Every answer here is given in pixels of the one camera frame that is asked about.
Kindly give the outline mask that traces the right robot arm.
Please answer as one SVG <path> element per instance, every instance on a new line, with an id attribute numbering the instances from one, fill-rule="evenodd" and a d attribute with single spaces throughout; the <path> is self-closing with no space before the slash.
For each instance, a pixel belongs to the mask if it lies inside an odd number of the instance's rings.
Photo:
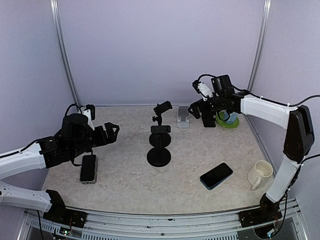
<path id="1" fill-rule="evenodd" d="M 218 116 L 219 112 L 237 113 L 256 117 L 277 125 L 286 131 L 283 160 L 265 197 L 278 203 L 294 184 L 294 177 L 309 159 L 307 156 L 315 142 L 310 110 L 305 105 L 291 106 L 271 102 L 262 97 L 240 91 L 229 96 L 203 97 L 188 107 L 196 119 Z"/>

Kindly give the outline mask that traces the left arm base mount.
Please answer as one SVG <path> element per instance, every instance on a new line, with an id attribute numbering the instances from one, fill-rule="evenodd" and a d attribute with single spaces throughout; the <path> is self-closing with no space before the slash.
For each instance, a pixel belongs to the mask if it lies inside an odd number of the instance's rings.
<path id="1" fill-rule="evenodd" d="M 69 227 L 84 228 L 87 213 L 67 208 L 60 194 L 55 190 L 45 191 L 50 197 L 51 207 L 43 213 L 45 220 L 59 223 Z"/>

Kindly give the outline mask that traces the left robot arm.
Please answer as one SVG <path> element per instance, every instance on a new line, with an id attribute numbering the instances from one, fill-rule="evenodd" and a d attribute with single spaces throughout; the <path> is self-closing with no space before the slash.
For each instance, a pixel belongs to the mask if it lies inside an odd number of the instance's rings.
<path id="1" fill-rule="evenodd" d="M 36 139 L 23 148 L 2 155 L 0 178 L 49 169 L 65 162 L 73 163 L 76 157 L 91 152 L 93 148 L 114 143 L 119 130 L 120 127 L 111 122 L 94 126 L 91 114 L 67 115 L 55 135 Z M 30 190 L 1 182 L 0 204 L 50 213 L 61 223 L 70 218 L 69 209 L 55 190 Z"/>

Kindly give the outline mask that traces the white folding phone stand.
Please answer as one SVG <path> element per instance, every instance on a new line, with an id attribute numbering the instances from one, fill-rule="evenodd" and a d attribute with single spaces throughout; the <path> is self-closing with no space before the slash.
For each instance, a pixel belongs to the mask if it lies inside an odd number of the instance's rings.
<path id="1" fill-rule="evenodd" d="M 176 124 L 179 129 L 186 129 L 190 126 L 190 113 L 188 105 L 179 105 L 177 107 Z"/>

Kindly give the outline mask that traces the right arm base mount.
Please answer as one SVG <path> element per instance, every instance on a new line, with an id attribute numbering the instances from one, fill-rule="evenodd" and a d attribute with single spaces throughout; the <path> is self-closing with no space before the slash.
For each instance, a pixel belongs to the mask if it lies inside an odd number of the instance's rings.
<path id="1" fill-rule="evenodd" d="M 276 218 L 281 219 L 283 215 L 280 210 L 280 202 L 284 197 L 287 196 L 287 193 L 288 192 L 286 191 L 284 196 L 275 203 L 267 197 L 266 193 L 263 194 L 260 199 L 258 208 L 243 210 L 239 212 L 238 216 L 241 227 L 246 228 L 275 221 Z"/>

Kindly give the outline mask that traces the black folding phone stand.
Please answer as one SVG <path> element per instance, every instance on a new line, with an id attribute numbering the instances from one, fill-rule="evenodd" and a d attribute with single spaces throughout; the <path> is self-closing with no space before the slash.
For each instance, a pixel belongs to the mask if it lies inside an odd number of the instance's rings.
<path id="1" fill-rule="evenodd" d="M 209 113 L 203 113 L 201 115 L 202 123 L 205 128 L 215 128 L 216 122 L 215 122 L 215 113 L 209 112 Z"/>

